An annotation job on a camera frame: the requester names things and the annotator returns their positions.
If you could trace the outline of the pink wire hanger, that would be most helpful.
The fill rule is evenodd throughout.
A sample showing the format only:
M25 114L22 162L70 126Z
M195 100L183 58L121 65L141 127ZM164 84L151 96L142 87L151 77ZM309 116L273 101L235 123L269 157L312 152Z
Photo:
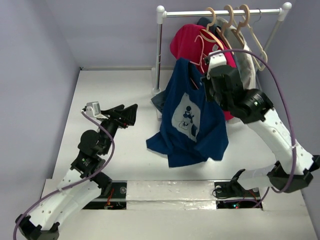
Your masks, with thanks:
M204 55L204 49L205 49L205 44L204 44L204 39L201 35L197 35L194 42L196 42L197 40L200 40L201 42L201 52L200 52L200 56L199 56L199 62L194 62L194 61L190 61L191 64L195 65L195 66L199 66L200 67L200 72L202 74L205 73L204 68L203 68L203 55Z

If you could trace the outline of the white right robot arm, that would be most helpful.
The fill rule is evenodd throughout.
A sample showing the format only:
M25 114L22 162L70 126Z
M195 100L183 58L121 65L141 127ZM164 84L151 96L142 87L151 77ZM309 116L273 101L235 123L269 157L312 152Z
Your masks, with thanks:
M241 169L221 186L242 196L254 188L271 187L292 193L309 186L320 168L319 155L306 151L282 123L273 103L261 90L245 89L239 71L227 64L211 64L202 78L207 101L240 119L269 147L275 163L255 170Z

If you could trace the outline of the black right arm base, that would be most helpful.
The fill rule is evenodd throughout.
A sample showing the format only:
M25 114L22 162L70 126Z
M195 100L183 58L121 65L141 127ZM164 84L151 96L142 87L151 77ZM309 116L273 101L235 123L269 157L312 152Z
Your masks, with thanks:
M262 209L259 189L244 189L238 179L245 169L239 170L230 181L218 181L214 183L212 195L218 200L218 203L224 207L234 209L242 208L249 204L252 208Z

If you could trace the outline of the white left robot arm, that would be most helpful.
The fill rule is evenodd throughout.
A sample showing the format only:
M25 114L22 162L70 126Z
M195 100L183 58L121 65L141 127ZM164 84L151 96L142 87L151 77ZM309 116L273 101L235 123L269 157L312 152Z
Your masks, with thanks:
M81 114L97 129L82 133L78 155L56 189L16 218L13 239L21 233L27 240L56 240L59 227L68 217L93 199L110 194L112 179L103 169L114 156L117 130L134 126L137 110L137 104L120 104L107 110L102 110L97 101L85 105Z

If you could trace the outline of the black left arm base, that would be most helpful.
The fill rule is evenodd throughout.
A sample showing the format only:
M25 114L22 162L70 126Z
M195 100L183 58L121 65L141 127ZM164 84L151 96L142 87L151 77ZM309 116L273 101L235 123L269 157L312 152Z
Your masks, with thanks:
M83 210L125 210L127 208L127 182L116 181L110 192L95 198L83 207Z

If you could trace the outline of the white t shirt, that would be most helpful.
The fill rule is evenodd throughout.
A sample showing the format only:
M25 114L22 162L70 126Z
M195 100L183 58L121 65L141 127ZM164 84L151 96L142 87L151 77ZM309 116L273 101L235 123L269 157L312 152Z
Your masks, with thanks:
M244 39L244 47L243 48L241 47L238 40L232 33L232 30L235 30L235 29L236 27L231 25L231 26L228 26L224 31L224 36L226 40L229 42L231 48L250 51L250 48L245 39ZM256 87L256 71L255 71L255 65L254 65L252 56L244 52L235 52L233 55L233 59L239 71L243 88L245 90L254 89Z

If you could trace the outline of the wooden hanger with white shirt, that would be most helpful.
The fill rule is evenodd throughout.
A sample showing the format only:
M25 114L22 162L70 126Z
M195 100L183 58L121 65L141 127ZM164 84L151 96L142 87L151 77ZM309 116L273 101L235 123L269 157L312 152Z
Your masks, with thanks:
M249 9L248 5L246 5L246 4L242 4L239 7L239 9L244 11L244 21L240 21L238 23L236 29L232 30L232 33L235 36L235 38L238 40L241 47L244 48L245 39L243 36L240 35L240 31L242 28L245 28L248 25L250 18L251 18L251 13L250 13L250 9Z

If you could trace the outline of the red t shirt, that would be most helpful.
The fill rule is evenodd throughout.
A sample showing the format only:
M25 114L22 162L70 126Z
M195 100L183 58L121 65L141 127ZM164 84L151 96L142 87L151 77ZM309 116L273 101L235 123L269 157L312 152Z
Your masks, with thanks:
M199 62L199 57L201 54L202 44L201 41L198 39L196 42L195 38L200 34L200 29L204 28L203 26L196 25L196 24L186 24L182 26L178 32L175 34L173 40L170 43L170 51L175 57L176 61L180 58L186 59L189 62L193 61L195 63ZM229 65L233 68L237 68L234 58L231 53L224 53L216 42L208 42L204 39L204 51L203 51L203 60L202 66L204 69L204 73L200 72L200 67L194 65L198 71L202 74L202 77L208 71L208 66L205 64L204 58L207 57L211 52L221 51L225 58L226 58L226 65ZM228 110L223 110L225 121L229 121L234 118Z

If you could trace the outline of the wooden hanger with red shirt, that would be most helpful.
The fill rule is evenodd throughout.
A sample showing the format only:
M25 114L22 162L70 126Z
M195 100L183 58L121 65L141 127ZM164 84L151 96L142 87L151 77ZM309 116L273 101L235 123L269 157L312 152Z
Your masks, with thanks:
M215 24L215 21L216 21L215 11L211 7L207 7L205 10L206 11L210 11L210 13L212 14L212 21L206 25L206 28L200 29L200 35L202 37L204 37L204 39L207 42L211 42L211 43L216 42L217 45L222 50L224 50L225 49L224 48L224 44L213 33L210 32L210 27L213 26Z

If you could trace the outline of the white metal clothes rack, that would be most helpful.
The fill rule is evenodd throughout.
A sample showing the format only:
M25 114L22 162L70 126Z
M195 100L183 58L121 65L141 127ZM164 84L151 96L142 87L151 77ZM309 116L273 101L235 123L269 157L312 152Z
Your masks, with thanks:
M265 68L260 65L262 61L268 61L267 50L270 47L270 44L282 25L283 21L286 19L289 11L292 8L291 2L285 2L281 7L275 9L249 9L250 16L263 16L263 15L277 15L277 21L265 43L261 45L259 39L254 33L253 25L249 24L245 27L249 29L252 39L255 41L255 44L259 48L261 60L258 60L257 57L253 56L252 60L254 62L255 70L263 71ZM230 27L231 25L237 28L238 23L245 20L245 12L243 10L233 9L230 5L226 5L223 10L214 10L217 17L229 16L229 22L224 26L225 28ZM183 17L209 17L212 16L211 12L208 10L202 11L166 11L165 7L162 5L157 6L156 8L156 22L157 22L157 40L156 40L156 62L155 67L151 69L152 80L154 81L154 88L152 89L152 95L155 96L161 92L160 88L160 73L161 73L161 53L162 53L162 35L163 35L163 23L166 18L183 18Z

